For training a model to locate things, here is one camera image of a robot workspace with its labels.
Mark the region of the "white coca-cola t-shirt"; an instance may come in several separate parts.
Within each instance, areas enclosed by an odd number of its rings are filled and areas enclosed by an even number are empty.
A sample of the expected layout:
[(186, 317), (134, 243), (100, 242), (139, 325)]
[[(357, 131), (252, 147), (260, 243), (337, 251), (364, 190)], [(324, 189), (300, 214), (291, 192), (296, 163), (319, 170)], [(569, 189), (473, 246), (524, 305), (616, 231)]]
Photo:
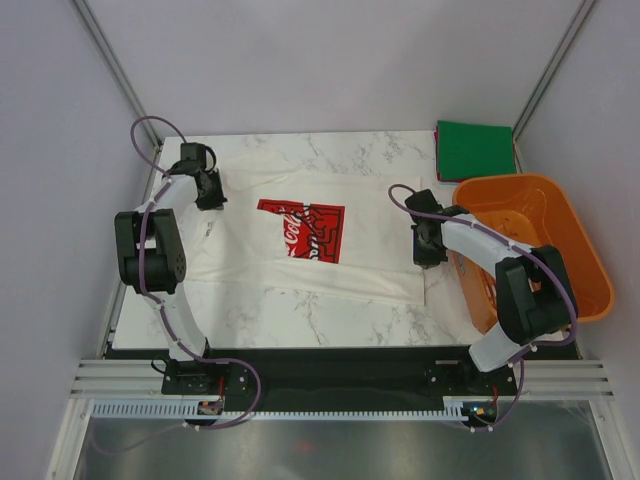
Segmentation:
[(223, 210), (183, 219), (188, 280), (424, 303), (411, 219), (387, 193), (420, 179), (308, 171), (277, 155), (236, 158), (221, 178)]

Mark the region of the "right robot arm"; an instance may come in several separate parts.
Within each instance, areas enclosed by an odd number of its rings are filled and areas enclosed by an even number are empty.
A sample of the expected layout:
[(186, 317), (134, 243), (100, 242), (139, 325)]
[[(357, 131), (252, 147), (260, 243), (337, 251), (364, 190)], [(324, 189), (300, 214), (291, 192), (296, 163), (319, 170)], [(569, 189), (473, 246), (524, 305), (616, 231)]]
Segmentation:
[(469, 347), (471, 360), (458, 368), (465, 391), (483, 392), (493, 383), (494, 370), (537, 346), (571, 343), (577, 307), (556, 248), (512, 240), (469, 213), (408, 212), (440, 230), (440, 247), (467, 257), (494, 278), (497, 324)]

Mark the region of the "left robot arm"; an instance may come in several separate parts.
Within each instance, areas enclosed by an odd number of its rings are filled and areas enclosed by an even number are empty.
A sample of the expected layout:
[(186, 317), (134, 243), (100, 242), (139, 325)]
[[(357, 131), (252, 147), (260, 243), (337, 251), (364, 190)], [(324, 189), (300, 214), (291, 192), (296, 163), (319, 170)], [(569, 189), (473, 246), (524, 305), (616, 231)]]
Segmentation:
[(153, 311), (168, 342), (170, 358), (193, 361), (184, 379), (198, 393), (215, 389), (220, 371), (204, 360), (208, 340), (186, 297), (187, 258), (178, 221), (190, 206), (215, 211), (225, 202), (217, 167), (179, 161), (146, 202), (114, 219), (121, 281)]

